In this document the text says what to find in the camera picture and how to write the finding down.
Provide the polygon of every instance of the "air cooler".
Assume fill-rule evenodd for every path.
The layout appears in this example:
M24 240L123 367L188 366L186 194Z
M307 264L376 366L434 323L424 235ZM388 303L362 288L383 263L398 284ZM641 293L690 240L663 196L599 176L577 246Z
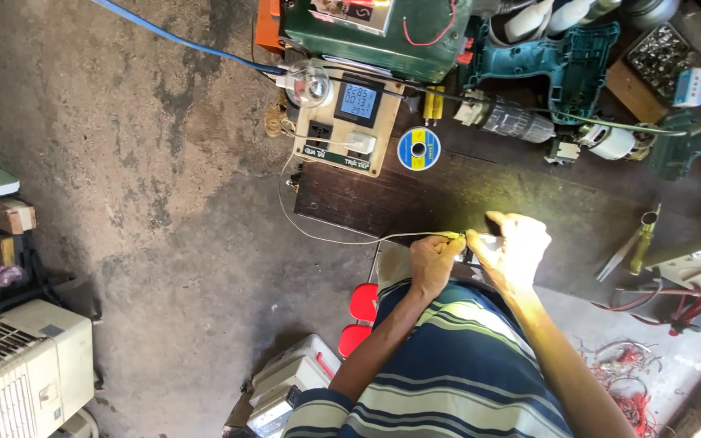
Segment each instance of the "air cooler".
M45 438L93 397L91 321L34 300L0 315L0 437Z

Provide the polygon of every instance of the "meter display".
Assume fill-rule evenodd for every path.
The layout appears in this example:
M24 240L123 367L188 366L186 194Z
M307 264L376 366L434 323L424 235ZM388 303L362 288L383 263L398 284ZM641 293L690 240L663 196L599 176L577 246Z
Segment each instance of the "meter display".
M334 117L374 128L385 85L356 75L345 74L343 77L350 81L343 82L340 86Z
M348 84L345 87L345 95L343 96L343 103L340 105L340 111L363 118L370 118L377 95L377 91L363 86Z

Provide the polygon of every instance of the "blue cable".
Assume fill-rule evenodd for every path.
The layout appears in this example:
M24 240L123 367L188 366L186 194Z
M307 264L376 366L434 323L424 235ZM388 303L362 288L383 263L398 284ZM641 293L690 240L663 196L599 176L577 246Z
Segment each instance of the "blue cable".
M164 29L161 29L161 27L156 26L155 24L152 24L150 21L142 18L141 16L129 11L128 9L124 8L121 5L116 5L115 3L112 3L110 0L92 0L94 3L100 6L104 6L107 9L110 9L112 12L120 15L122 18L127 19L128 21L131 21L134 24L139 24L140 26L150 30L151 32L155 34L159 34L164 38L167 38L168 40L172 40L176 43L179 43L184 46L188 46L190 48L195 48L196 50L199 50L201 52L207 52L213 55L218 55L223 58L229 58L229 59L234 59L235 61L248 65L248 67L252 67L256 70L266 72L266 73L272 73L275 75L284 75L288 73L286 70L281 69L280 67L274 67L272 65L265 65L265 64L258 64L257 62L252 62L248 61L247 59L240 58L239 56L231 55L230 53L227 52L221 52L218 50L215 50L214 48L210 48L208 46L203 46L203 45L198 45L194 42L185 40L183 38L180 38L180 36L177 36L175 34L170 34Z

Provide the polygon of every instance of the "white plug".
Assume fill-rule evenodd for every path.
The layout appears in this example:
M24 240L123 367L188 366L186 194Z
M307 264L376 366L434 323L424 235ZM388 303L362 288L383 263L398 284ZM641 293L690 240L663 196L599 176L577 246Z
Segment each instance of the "white plug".
M375 150L375 137L362 133L348 133L345 148L359 154L371 154Z

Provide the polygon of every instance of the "solder wire spool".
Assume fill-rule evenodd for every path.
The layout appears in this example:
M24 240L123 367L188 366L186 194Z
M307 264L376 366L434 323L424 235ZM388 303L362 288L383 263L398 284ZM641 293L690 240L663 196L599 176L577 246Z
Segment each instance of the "solder wire spool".
M412 171L430 168L440 158L440 139L431 129L412 128L400 137L396 155L404 167Z

